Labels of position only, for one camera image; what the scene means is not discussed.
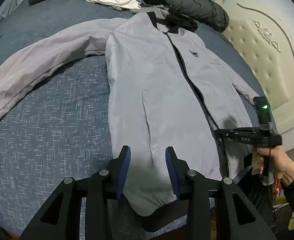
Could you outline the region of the person's right hand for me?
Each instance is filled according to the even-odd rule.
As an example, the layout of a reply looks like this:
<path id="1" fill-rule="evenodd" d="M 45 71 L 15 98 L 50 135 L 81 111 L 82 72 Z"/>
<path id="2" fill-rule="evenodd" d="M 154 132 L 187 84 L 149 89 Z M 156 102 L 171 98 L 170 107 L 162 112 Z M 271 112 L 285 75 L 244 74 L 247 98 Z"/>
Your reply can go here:
<path id="1" fill-rule="evenodd" d="M 261 175 L 266 168 L 264 157 L 269 160 L 270 166 L 274 167 L 274 179 L 280 180 L 285 186 L 294 181 L 294 161 L 287 155 L 282 146 L 275 148 L 253 148 L 252 174 Z"/>

